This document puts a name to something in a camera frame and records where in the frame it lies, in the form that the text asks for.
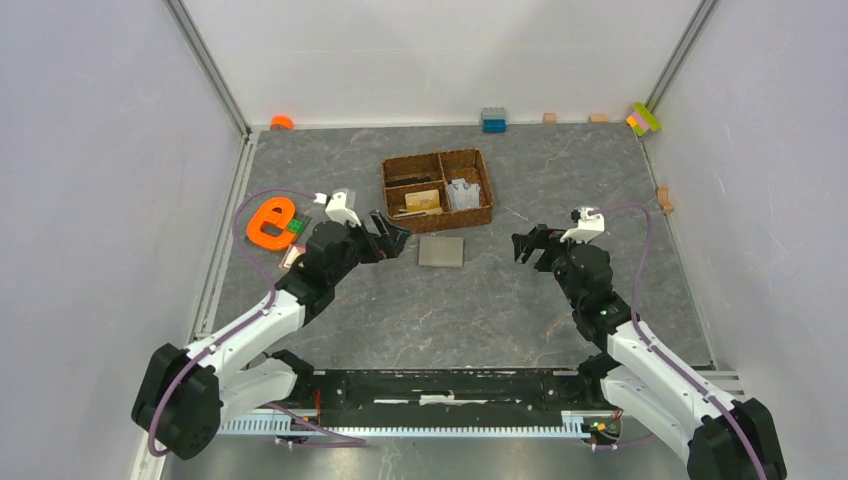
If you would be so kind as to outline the grey card holder wallet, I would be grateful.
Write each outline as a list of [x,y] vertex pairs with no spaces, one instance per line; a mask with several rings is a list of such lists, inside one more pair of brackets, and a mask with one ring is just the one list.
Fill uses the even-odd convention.
[[432,268],[462,268],[464,239],[460,237],[424,236],[419,241],[418,265]]

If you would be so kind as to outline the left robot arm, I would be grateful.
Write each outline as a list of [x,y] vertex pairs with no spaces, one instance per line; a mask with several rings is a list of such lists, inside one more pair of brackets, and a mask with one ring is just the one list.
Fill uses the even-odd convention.
[[130,413],[148,434],[150,454],[190,459],[250,410],[277,400],[297,408],[312,399],[313,379],[283,359],[248,363],[320,315],[355,267],[400,255],[410,231],[377,210],[370,217],[375,232],[350,221],[317,224],[304,252],[256,305],[205,339],[154,351]]

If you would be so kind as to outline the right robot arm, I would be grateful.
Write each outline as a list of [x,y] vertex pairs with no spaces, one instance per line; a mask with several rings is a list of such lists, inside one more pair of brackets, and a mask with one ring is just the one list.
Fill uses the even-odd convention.
[[607,251],[544,224],[511,237],[514,258],[553,275],[580,334],[599,354],[578,368],[577,392],[644,425],[682,460],[691,479],[784,479],[787,467],[768,408],[739,400],[671,352],[613,287]]

